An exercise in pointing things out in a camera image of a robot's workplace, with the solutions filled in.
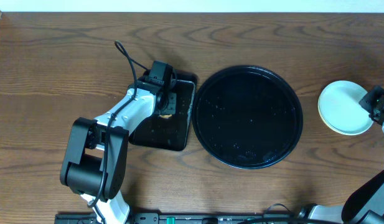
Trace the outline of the pale green plate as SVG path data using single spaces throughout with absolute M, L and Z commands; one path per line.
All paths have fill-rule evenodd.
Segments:
M 323 89 L 317 107 L 334 128 L 348 136 L 362 134 L 373 124 L 369 113 L 359 105 L 366 93 L 366 89 L 354 82 L 339 80 Z

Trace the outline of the yellow green scrub sponge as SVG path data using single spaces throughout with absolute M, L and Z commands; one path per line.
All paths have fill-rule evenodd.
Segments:
M 163 119 L 169 119 L 170 117 L 172 117 L 172 114 L 161 114 L 159 115 L 159 117 Z

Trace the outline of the yellow plastic plate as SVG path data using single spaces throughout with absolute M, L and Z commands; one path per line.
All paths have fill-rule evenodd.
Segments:
M 324 118 L 323 115 L 322 115 L 322 112 L 321 112 L 321 110 L 320 110 L 319 105 L 318 105 L 318 113 L 319 113 L 319 116 L 321 117 L 321 120 L 324 122 L 324 124 L 325 124 L 328 128 L 330 128 L 331 130 L 333 130 L 333 131 L 335 131 L 335 132 L 337 132 L 337 133 L 339 133 L 339 134 L 347 135 L 347 134 L 345 134 L 344 132 L 342 132 L 342 131 L 340 131 L 340 130 L 334 128 L 331 124 L 329 124 L 329 123 L 325 120 L 325 118 Z

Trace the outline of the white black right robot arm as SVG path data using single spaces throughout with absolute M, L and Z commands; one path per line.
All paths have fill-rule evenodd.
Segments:
M 359 105 L 369 118 L 382 126 L 384 133 L 384 89 L 375 86 Z M 309 223 L 384 223 L 384 169 L 357 189 L 343 206 L 306 205 L 297 215 Z

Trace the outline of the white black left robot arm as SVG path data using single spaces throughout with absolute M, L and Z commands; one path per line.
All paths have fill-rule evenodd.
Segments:
M 120 192 L 129 135 L 154 113 L 174 114 L 176 94 L 130 88 L 125 97 L 95 119 L 72 125 L 60 182 L 87 201 L 98 223 L 126 223 L 130 207 Z

